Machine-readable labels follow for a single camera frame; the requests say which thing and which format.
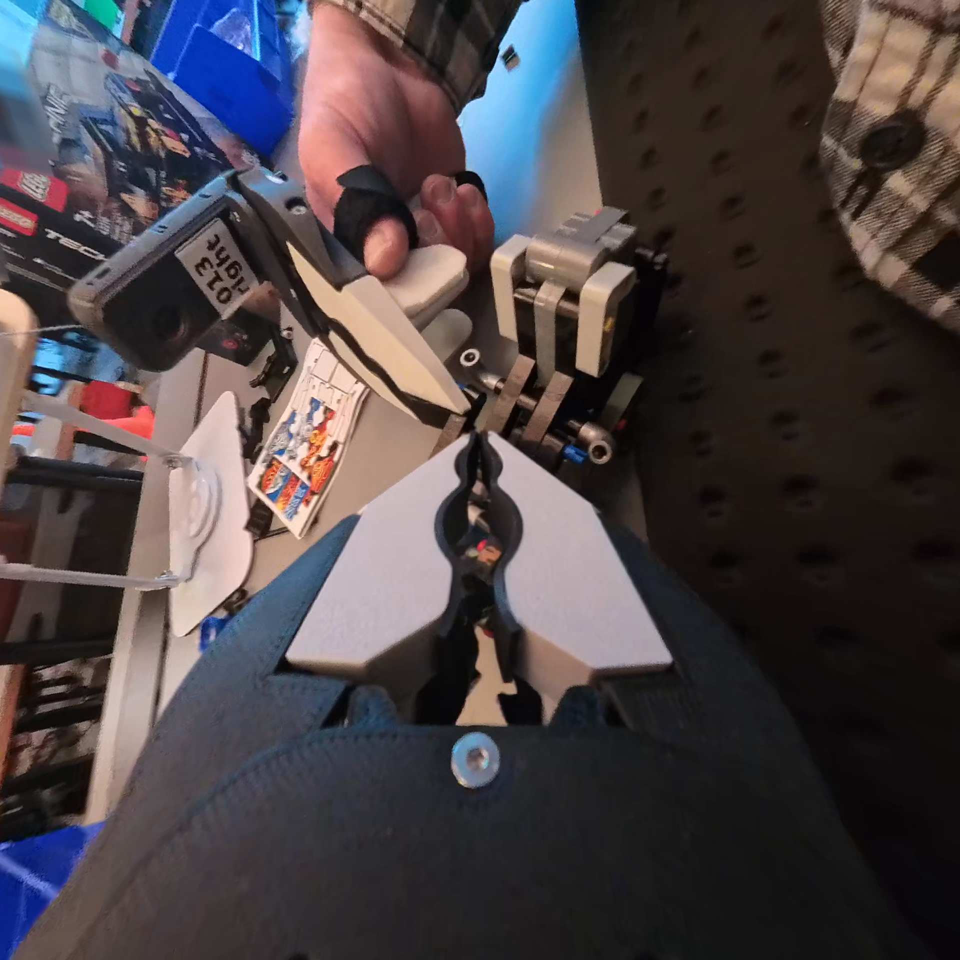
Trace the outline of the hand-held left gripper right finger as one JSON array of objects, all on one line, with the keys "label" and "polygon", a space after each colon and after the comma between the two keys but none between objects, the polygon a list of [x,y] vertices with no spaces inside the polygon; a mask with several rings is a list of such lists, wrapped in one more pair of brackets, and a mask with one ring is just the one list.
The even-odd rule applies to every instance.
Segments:
[{"label": "hand-held left gripper right finger", "polygon": [[666,641],[598,512],[484,433],[486,521],[501,553],[488,622],[508,722],[542,722],[573,688],[669,670]]}]

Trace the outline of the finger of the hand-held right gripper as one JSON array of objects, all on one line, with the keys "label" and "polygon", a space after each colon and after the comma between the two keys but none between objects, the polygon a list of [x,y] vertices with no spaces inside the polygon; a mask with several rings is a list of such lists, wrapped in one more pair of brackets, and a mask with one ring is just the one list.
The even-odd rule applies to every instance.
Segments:
[{"label": "finger of the hand-held right gripper", "polygon": [[442,428],[452,415],[442,406],[394,389],[383,376],[369,368],[336,332],[329,332],[327,344],[355,378],[361,380],[382,400],[419,423],[431,428]]},{"label": "finger of the hand-held right gripper", "polygon": [[415,249],[393,279],[383,283],[366,273],[336,289],[295,246],[287,248],[294,270],[329,320],[326,341],[330,332],[339,334],[398,392],[451,413],[468,411],[470,403],[448,369],[474,331],[471,318],[452,306],[470,279],[459,249]]}]

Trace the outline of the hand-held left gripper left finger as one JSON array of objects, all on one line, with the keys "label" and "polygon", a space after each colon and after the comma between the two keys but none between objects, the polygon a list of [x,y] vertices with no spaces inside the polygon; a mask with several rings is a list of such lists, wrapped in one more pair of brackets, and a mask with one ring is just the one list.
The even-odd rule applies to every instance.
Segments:
[{"label": "hand-held left gripper left finger", "polygon": [[403,710],[461,714],[477,677],[455,546],[477,434],[466,434],[359,513],[294,634],[290,666],[386,690]]}]

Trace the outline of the black blue toy car chassis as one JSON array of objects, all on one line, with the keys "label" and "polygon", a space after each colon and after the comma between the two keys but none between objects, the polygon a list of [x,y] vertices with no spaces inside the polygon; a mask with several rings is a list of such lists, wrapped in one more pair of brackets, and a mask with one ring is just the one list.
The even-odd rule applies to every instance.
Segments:
[{"label": "black blue toy car chassis", "polygon": [[577,213],[493,253],[489,272],[499,334],[517,346],[509,373],[461,366],[491,405],[476,442],[485,483],[484,433],[499,436],[563,484],[563,464],[602,467],[637,400],[637,372],[666,282],[666,255],[638,240],[626,210]]}]

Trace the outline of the person's right forearm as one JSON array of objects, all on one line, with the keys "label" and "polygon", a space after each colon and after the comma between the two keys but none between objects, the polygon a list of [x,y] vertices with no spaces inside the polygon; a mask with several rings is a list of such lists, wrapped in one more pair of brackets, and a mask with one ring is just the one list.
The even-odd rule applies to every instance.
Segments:
[{"label": "person's right forearm", "polygon": [[412,61],[455,114],[481,97],[521,1],[332,1]]}]

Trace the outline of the grey desk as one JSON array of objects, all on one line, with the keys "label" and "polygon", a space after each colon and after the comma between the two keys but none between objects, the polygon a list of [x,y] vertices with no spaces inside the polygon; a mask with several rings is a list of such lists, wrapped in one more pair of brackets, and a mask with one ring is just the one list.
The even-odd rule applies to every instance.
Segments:
[{"label": "grey desk", "polygon": [[[572,213],[572,200],[565,200],[566,206],[558,206],[560,203],[560,187],[545,187],[542,161],[546,156],[545,148],[557,146],[561,143],[561,134],[559,133],[560,113],[562,93],[566,90],[566,73],[569,66],[568,61],[572,56],[573,27],[572,27],[572,2],[558,2],[558,8],[563,18],[569,20],[567,30],[569,37],[561,44],[558,40],[548,39],[543,47],[545,53],[540,57],[543,60],[543,68],[538,66],[538,57],[540,53],[534,49],[533,65],[530,67],[521,66],[519,68],[520,79],[507,78],[508,72],[504,67],[496,67],[494,70],[492,100],[487,105],[469,106],[465,114],[465,132],[466,147],[468,150],[468,159],[480,162],[481,174],[493,175],[491,181],[494,200],[494,211],[504,214],[506,225],[502,227],[534,225],[534,214],[527,208],[534,202],[534,199],[543,189],[546,194],[551,195],[555,201],[556,210],[564,210]],[[481,341],[487,346],[491,346],[496,341],[494,349],[494,359],[501,365],[505,364],[510,350],[517,351],[518,347],[502,338],[494,335],[493,328],[493,310],[494,306],[488,306],[486,313],[481,317],[481,333],[471,334],[466,343],[466,347],[474,348],[480,345]],[[383,453],[380,459],[373,460],[352,459],[354,452],[357,457],[366,450],[363,441],[372,442],[374,433],[371,432],[374,426],[396,427],[399,429],[398,437],[390,443],[389,450],[398,452],[401,449],[402,442],[416,440],[419,446],[414,444],[414,454],[418,460],[414,464],[416,469],[424,464],[433,456],[439,454],[455,441],[467,434],[477,434],[478,441],[483,431],[467,430],[465,433],[454,438],[451,443],[432,453],[426,458],[426,443],[428,428],[425,425],[414,429],[414,419],[408,414],[402,414],[400,410],[388,403],[386,400],[374,393],[368,388],[366,403],[359,415],[352,439],[349,443],[345,456],[339,465],[337,475],[334,479],[333,493],[336,503],[346,504],[345,497],[354,481],[361,479],[361,467],[369,466],[371,469],[387,469],[387,454]],[[312,605],[321,586],[297,587],[294,590],[294,599],[303,599],[310,601],[306,607],[303,616],[296,614],[294,616],[295,626],[294,634],[302,624],[306,613]]]}]

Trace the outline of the person's right hand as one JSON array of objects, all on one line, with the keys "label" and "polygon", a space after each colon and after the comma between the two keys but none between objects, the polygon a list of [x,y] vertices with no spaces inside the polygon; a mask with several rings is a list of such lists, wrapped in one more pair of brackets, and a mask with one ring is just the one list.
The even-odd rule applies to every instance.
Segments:
[{"label": "person's right hand", "polygon": [[465,145],[446,94],[359,16],[327,2],[311,13],[297,153],[304,190],[332,230],[339,178],[371,165],[413,215],[421,246],[462,252],[475,274],[489,264],[495,221],[473,184],[459,185]]}]

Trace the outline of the colourful sticker sheet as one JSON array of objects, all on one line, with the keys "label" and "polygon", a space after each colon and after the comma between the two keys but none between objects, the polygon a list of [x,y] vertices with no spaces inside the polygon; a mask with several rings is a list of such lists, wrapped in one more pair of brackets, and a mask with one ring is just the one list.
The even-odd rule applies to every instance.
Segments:
[{"label": "colourful sticker sheet", "polygon": [[296,539],[317,520],[368,395],[329,346],[309,343],[291,398],[246,480]]}]

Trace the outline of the black toy set box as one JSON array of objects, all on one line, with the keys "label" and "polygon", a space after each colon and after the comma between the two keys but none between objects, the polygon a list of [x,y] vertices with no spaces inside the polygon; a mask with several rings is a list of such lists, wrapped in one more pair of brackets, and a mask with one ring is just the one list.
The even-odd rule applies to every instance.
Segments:
[{"label": "black toy set box", "polygon": [[257,154],[73,2],[2,2],[2,93],[28,92],[46,156],[2,144],[6,287],[45,326],[94,267]]}]

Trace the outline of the white book stand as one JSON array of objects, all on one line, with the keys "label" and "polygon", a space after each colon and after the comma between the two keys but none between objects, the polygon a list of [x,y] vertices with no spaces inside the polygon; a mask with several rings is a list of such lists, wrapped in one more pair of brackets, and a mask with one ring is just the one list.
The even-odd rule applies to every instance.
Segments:
[{"label": "white book stand", "polygon": [[184,445],[174,450],[28,390],[40,327],[30,306],[1,292],[2,429],[12,432],[22,411],[50,417],[157,460],[168,473],[169,569],[155,577],[36,567],[1,558],[5,581],[167,591],[170,626],[185,637],[240,589],[255,546],[246,528],[250,504],[239,429],[239,403],[226,391]]}]

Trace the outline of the black dimpled foam pad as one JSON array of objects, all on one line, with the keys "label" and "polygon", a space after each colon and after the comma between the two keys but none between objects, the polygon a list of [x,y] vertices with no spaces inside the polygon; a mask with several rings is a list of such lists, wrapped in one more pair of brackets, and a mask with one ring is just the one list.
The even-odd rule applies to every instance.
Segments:
[{"label": "black dimpled foam pad", "polygon": [[577,2],[603,199],[669,277],[650,541],[749,645],[847,828],[958,958],[958,337],[861,272],[817,2]]}]

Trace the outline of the large black frame assembly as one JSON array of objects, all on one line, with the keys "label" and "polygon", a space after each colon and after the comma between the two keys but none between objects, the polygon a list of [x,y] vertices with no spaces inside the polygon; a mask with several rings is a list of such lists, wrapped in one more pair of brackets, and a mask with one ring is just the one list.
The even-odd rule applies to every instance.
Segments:
[{"label": "large black frame assembly", "polygon": [[248,382],[252,389],[263,389],[275,400],[284,390],[298,366],[294,350],[293,327],[275,325],[270,329],[272,353],[258,375]]}]

